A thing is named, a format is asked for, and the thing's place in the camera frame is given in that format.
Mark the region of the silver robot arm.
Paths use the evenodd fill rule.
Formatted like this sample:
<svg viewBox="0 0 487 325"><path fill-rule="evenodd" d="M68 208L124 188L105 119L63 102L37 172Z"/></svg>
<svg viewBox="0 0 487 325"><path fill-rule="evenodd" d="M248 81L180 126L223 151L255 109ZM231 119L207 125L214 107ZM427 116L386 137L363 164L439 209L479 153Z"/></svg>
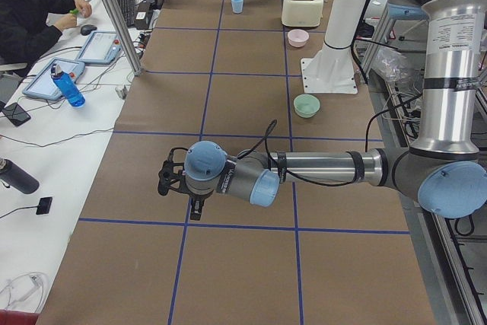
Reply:
<svg viewBox="0 0 487 325"><path fill-rule="evenodd" d="M389 0L389 10L396 17L406 11L428 16L419 136L408 148L344 153L259 153L251 148L231 156L214 142L202 141L186 150L184 162L168 158L163 163L158 192L188 195L194 220L213 193L266 207L288 180L386 186L445 218L461 218L482 207L486 171L470 136L486 0Z"/></svg>

